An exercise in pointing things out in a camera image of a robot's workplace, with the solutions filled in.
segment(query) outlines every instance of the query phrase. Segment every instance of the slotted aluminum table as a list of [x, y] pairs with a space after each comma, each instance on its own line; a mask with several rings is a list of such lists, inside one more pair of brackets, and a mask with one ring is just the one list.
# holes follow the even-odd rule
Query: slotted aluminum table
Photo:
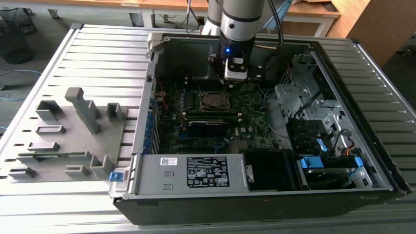
[[[2, 165], [16, 163], [16, 155], [4, 149], [16, 143], [17, 133], [30, 128], [33, 108], [41, 96], [53, 98], [69, 86], [81, 87], [96, 105], [117, 102], [128, 107], [117, 166], [128, 165], [148, 62], [146, 37], [152, 31], [164, 32], [162, 29], [100, 25], [84, 25], [69, 30], [1, 138]], [[168, 32], [182, 33], [182, 30]], [[321, 43], [402, 176], [414, 186], [416, 114], [361, 45], [348, 39], [286, 38]], [[310, 232], [328, 231], [329, 228], [349, 232], [362, 227], [382, 232], [389, 228], [400, 230], [414, 226], [412, 222], [416, 221], [413, 193], [388, 204], [366, 206], [340, 217], [138, 227], [129, 223], [112, 205], [106, 181], [10, 184], [5, 174], [0, 170], [1, 233], [28, 230], [34, 233], [241, 233], [293, 228], [308, 228]]]

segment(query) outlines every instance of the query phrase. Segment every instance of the blue plastic tab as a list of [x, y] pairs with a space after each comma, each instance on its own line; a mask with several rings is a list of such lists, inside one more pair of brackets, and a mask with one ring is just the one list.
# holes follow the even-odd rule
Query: blue plastic tab
[[328, 148], [326, 148], [326, 146], [325, 146], [322, 140], [321, 140], [321, 139], [316, 139], [316, 141], [317, 141], [317, 143], [318, 143], [318, 145], [320, 145], [321, 150], [322, 150], [324, 152], [326, 152], [326, 151], [328, 151]]
[[124, 181], [124, 173], [122, 172], [109, 173], [109, 181], [110, 182], [122, 182]]
[[300, 160], [301, 168], [322, 168], [322, 160], [320, 159], [320, 156], [305, 156]]
[[302, 159], [300, 160], [300, 164], [301, 164], [301, 168], [302, 168], [302, 169], [304, 169], [304, 168], [308, 168], [306, 158], [302, 158]]
[[360, 157], [354, 157], [357, 167], [364, 166], [362, 159]]

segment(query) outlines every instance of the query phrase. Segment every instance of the green circuit board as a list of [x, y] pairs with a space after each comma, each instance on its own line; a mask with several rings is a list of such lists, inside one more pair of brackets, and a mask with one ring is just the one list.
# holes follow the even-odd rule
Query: green circuit board
[[[164, 92], [158, 88], [156, 93], [160, 154], [224, 154], [273, 147], [264, 95], [256, 83], [229, 88], [217, 80], [192, 79], [164, 82], [162, 87]], [[212, 136], [190, 136], [189, 123], [201, 121], [226, 123], [226, 129], [217, 136], [216, 132]]]

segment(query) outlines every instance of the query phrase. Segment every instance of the white label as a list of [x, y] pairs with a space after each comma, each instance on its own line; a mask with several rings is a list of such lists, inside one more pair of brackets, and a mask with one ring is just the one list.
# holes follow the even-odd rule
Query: white label
[[138, 7], [138, 4], [122, 3], [121, 6], [133, 6], [133, 7]]
[[160, 158], [160, 165], [161, 166], [176, 166], [177, 165], [177, 158], [176, 157]]

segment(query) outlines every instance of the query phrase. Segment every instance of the power supply label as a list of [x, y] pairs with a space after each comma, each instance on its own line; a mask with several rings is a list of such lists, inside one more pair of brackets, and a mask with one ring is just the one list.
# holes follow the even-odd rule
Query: power supply label
[[225, 157], [188, 157], [186, 159], [189, 188], [229, 187]]

